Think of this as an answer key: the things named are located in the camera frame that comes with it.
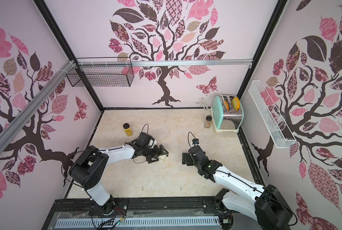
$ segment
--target white wire basket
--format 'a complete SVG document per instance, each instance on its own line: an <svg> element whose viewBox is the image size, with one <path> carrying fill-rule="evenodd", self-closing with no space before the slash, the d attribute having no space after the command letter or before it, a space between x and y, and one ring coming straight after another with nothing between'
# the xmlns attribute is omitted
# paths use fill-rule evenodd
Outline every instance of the white wire basket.
<svg viewBox="0 0 342 230"><path fill-rule="evenodd" d="M268 95L268 97L263 99L260 94L262 92L265 92ZM296 138L292 134L290 128L288 127L285 118L284 116L282 116L279 108L274 103L271 105L276 108L275 111L279 114L275 119L266 104L267 100L272 100L273 102L273 99L271 98L268 91L265 89L263 83L260 80L253 80L249 88L249 93L255 105L257 106L261 117L263 118L265 126L267 127L276 148L288 148L289 146L293 145L296 142ZM291 133L291 136L285 137L280 127L288 128L288 130Z"/></svg>

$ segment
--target black wire basket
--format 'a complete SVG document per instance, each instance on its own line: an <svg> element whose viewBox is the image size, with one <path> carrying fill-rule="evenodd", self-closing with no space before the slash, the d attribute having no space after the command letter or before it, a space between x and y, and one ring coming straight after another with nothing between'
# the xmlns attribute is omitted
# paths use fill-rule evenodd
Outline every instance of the black wire basket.
<svg viewBox="0 0 342 230"><path fill-rule="evenodd" d="M119 63L121 64L80 62L77 67L85 74L92 86L130 87L134 79L131 61ZM70 70L66 76L73 87L85 86L75 68Z"/></svg>

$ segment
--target glass jar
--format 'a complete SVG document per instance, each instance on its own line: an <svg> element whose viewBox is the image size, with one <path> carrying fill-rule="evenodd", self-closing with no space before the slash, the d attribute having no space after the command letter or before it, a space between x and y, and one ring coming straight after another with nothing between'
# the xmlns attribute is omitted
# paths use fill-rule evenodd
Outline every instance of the glass jar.
<svg viewBox="0 0 342 230"><path fill-rule="evenodd" d="M212 124L212 117L208 115L205 119L206 119L206 121L205 121L204 127L205 128L210 128L211 124Z"/></svg>

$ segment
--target butterfly decal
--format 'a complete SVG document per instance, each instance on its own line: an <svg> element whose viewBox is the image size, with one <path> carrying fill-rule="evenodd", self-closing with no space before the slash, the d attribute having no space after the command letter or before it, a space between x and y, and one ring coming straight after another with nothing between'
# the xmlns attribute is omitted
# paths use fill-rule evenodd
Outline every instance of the butterfly decal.
<svg viewBox="0 0 342 230"><path fill-rule="evenodd" d="M77 101L79 111L75 114L74 121L79 120L80 118L82 119L86 118L84 111L87 109L88 105L82 102L82 100L79 99L77 96L75 96L75 100Z"/></svg>
<svg viewBox="0 0 342 230"><path fill-rule="evenodd" d="M209 81L209 84L208 85L197 85L196 87L198 89L200 89L204 94L208 95L210 93L210 90L212 91L218 91L217 90L217 76L215 76L214 78L212 78L210 81Z"/></svg>

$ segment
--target pink wall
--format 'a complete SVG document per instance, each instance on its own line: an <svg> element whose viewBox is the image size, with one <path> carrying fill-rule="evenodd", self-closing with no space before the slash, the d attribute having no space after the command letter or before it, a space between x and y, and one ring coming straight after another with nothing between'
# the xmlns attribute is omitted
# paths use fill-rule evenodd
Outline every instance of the pink wall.
<svg viewBox="0 0 342 230"><path fill-rule="evenodd" d="M0 1L0 133L67 62L30 0ZM99 111L65 79L0 155L0 229L40 229Z"/></svg>
<svg viewBox="0 0 342 230"><path fill-rule="evenodd" d="M297 139L277 149L245 92L243 129L265 182L299 218L291 229L342 229L342 0L291 0L253 80Z"/></svg>

